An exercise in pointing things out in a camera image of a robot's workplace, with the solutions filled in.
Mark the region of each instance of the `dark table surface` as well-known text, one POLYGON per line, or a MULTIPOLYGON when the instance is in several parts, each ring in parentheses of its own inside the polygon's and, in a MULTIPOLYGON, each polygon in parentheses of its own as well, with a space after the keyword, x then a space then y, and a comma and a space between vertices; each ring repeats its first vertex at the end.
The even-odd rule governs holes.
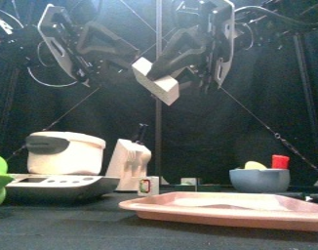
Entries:
POLYGON ((0 206, 0 250, 7 249, 318 249, 318 232, 244 229, 140 219, 108 193, 78 204, 0 206))

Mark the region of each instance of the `red object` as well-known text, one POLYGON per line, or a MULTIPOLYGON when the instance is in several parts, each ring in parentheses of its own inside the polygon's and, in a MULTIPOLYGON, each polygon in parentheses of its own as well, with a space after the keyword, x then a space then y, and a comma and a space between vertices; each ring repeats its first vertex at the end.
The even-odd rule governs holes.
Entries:
POLYGON ((289 158, 287 156, 273 154, 271 168, 288 169, 289 158))

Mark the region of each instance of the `black backdrop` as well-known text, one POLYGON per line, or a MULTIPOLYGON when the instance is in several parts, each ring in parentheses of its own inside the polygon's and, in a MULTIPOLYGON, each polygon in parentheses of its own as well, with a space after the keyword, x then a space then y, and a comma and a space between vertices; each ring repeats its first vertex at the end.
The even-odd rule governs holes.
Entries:
MULTIPOLYGON (((0 6, 13 14, 9 2, 0 1, 0 6)), ((18 2, 19 17, 25 23, 37 23, 46 3, 62 5, 77 22, 96 17, 153 61, 154 0, 104 0, 97 16, 98 1, 35 2, 18 2)), ((233 2, 240 7, 263 1, 233 2)), ((166 4, 162 12, 165 35, 172 28, 166 4)), ((318 30, 305 34, 303 41, 318 116, 318 30)), ((70 79, 61 70, 55 70, 41 68, 34 73, 51 84, 67 83, 70 79)), ((0 100, 7 100, 5 103, 0 101, 0 154, 3 157, 9 157, 22 145, 29 133, 45 128, 93 91, 82 85, 59 89, 41 86, 31 80, 25 68, 19 68, 17 80, 11 81, 11 75, 17 75, 14 72, 9 64, 0 61, 0 100)), ((50 129, 85 133, 105 140, 101 174, 116 140, 132 137, 137 123, 148 124, 144 142, 154 153, 154 99, 130 74, 122 81, 110 79, 109 84, 110 87, 98 90, 50 129)), ((239 51, 222 85, 224 90, 213 87, 202 94, 196 89, 188 89, 181 91, 180 98, 170 106, 162 104, 161 174, 165 180, 177 183, 180 177, 198 177, 205 183, 228 184, 229 169, 243 166, 247 160, 269 165, 271 155, 284 154, 291 157, 291 183, 311 185, 318 178, 316 172, 283 147, 264 126, 225 94, 226 91, 233 95, 269 128, 291 142, 300 154, 318 164, 318 146, 312 139, 308 103, 301 86, 292 39, 283 41, 280 48, 261 46, 239 51)), ((9 172, 25 173, 26 151, 22 150, 7 163, 9 172)), ((153 168, 152 156, 149 175, 154 173, 153 168)))

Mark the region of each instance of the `robotic arm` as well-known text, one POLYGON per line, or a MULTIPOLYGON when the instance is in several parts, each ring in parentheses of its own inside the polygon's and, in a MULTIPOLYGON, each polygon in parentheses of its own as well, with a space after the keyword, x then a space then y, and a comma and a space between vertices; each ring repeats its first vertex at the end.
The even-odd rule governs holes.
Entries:
MULTIPOLYGON (((318 0, 267 0, 236 10, 228 0, 172 0, 172 8, 178 30, 160 57, 132 65, 137 82, 153 95, 168 96, 165 104, 178 96, 181 75, 220 87, 233 52, 318 28, 318 0)), ((62 7, 46 6, 37 27, 9 24, 5 16, 0 13, 0 58, 9 62, 31 66, 43 58, 77 82, 92 85, 128 69, 137 57, 137 49, 101 24, 73 24, 62 7)))
MULTIPOLYGON (((252 45, 280 43, 284 37, 318 28, 318 0, 269 0, 259 7, 236 10, 226 0, 184 0, 176 7, 174 20, 180 29, 150 65, 146 82, 137 77, 138 83, 149 89, 161 77, 186 70, 201 85, 216 82, 220 87, 233 52, 252 45)), ((133 69, 134 75, 145 72, 138 65, 133 69)), ((166 104, 177 98, 176 91, 156 92, 170 100, 166 104)))

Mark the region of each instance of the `pink tray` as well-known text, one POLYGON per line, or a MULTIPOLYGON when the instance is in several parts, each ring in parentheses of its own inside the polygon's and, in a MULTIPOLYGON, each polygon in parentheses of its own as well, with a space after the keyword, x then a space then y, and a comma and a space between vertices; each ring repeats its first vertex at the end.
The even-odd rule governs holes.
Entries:
POLYGON ((141 219, 318 231, 318 204, 275 194, 169 192, 120 202, 141 219))

